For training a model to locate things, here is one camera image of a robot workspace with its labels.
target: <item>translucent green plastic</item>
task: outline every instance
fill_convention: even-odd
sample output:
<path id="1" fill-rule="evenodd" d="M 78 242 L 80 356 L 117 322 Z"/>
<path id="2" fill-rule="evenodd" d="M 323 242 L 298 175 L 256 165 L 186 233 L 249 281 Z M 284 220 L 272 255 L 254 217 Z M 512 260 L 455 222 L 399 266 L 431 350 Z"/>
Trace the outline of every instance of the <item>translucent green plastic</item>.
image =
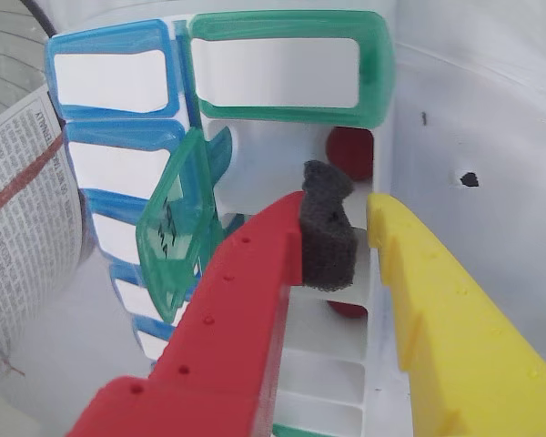
<path id="1" fill-rule="evenodd" d="M 174 320 L 222 239 L 207 143 L 200 130 L 191 128 L 168 160 L 136 225 L 144 281 L 164 321 Z"/>
<path id="2" fill-rule="evenodd" d="M 247 118 L 374 128 L 387 115 L 394 85 L 394 55 L 384 19 L 369 11 L 252 11 L 197 15 L 192 38 L 349 38 L 359 44 L 359 102 L 340 107 L 218 107 L 200 100 L 213 118 Z"/>

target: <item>red line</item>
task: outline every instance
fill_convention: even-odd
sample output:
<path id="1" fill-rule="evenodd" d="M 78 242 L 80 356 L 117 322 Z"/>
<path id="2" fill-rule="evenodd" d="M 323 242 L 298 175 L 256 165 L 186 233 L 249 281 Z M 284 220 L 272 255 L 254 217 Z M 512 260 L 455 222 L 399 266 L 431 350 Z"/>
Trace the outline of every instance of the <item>red line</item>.
<path id="1" fill-rule="evenodd" d="M 18 192 L 24 189 L 31 180 L 36 178 L 46 163 L 55 155 L 63 145 L 63 135 L 59 135 L 41 155 L 38 156 L 27 168 L 18 173 L 8 185 L 0 191 L 0 209 L 8 203 Z"/>

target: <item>gray foam sponge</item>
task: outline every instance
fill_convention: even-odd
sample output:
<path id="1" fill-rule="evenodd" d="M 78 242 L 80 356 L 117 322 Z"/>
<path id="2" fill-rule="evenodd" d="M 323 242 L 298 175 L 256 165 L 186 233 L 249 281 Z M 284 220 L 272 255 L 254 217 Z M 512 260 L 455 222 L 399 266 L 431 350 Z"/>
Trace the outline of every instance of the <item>gray foam sponge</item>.
<path id="1" fill-rule="evenodd" d="M 356 265 L 356 235 L 342 205 L 354 187 L 348 176 L 320 161 L 306 162 L 304 176 L 299 212 L 303 283 L 340 290 L 352 284 Z"/>

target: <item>red plastic piece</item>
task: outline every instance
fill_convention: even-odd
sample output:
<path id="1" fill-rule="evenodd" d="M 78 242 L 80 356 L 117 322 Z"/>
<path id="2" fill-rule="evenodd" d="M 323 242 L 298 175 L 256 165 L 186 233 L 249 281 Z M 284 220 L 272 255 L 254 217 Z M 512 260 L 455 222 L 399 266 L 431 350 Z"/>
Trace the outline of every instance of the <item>red plastic piece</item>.
<path id="1" fill-rule="evenodd" d="M 367 129 L 334 127 L 326 141 L 329 162 L 352 180 L 372 178 L 374 136 Z"/>
<path id="2" fill-rule="evenodd" d="M 221 243 L 149 378 L 110 382 L 69 437 L 269 437 L 289 288 L 302 281 L 302 197 Z"/>
<path id="3" fill-rule="evenodd" d="M 360 305 L 354 305 L 352 303 L 335 302 L 328 300 L 328 305 L 337 312 L 340 316 L 347 317 L 349 319 L 359 319 L 367 316 L 368 312 Z"/>

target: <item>green plastic tile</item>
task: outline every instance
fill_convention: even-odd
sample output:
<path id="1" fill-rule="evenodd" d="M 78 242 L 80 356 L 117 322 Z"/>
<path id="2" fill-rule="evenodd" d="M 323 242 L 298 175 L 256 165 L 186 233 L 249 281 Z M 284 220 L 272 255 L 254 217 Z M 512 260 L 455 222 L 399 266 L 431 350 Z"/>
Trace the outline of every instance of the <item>green plastic tile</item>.
<path id="1" fill-rule="evenodd" d="M 394 85 L 394 56 L 384 19 L 369 11 L 254 11 L 197 15 L 192 38 L 350 38 L 358 42 L 359 102 L 352 108 L 218 107 L 200 100 L 213 118 L 246 118 L 374 128 L 386 117 Z"/>

